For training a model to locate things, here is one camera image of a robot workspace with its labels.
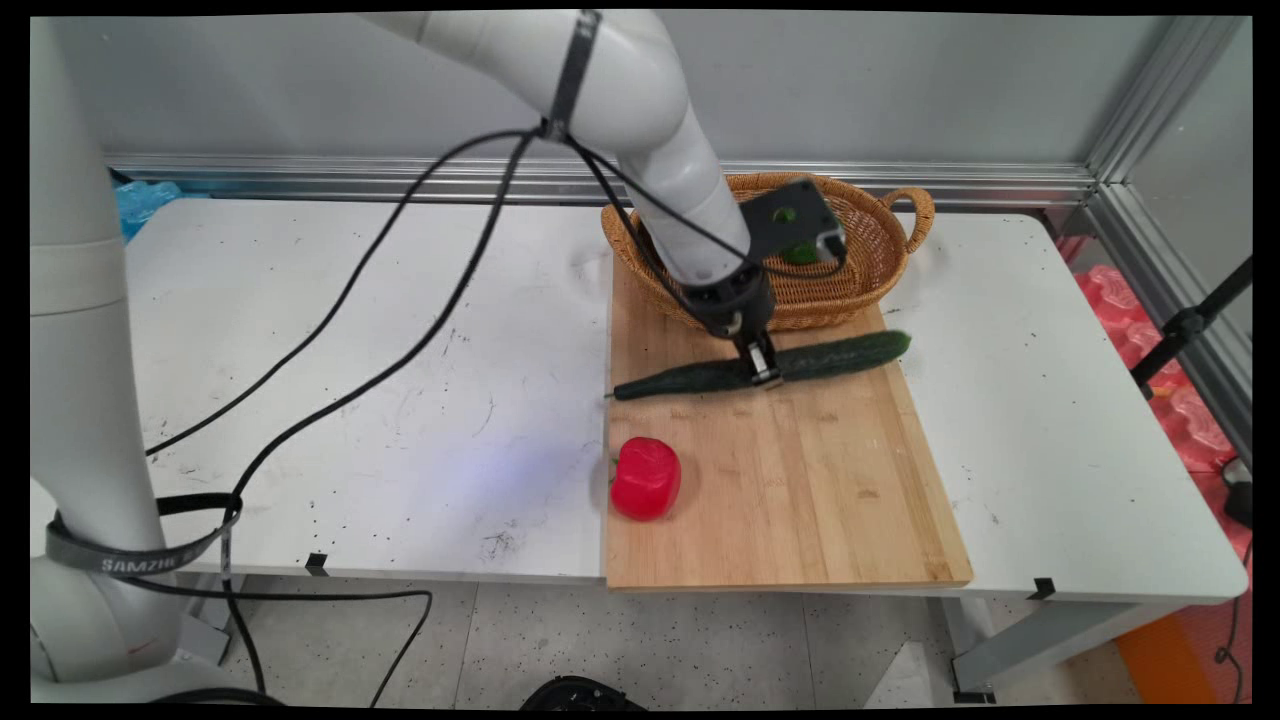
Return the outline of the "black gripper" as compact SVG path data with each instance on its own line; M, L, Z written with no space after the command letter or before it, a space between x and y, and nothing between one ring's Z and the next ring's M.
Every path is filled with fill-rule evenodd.
M746 378L769 388L782 380L768 325L774 315L774 295L760 268L740 268L713 284L685 286L692 316L714 337L735 340Z

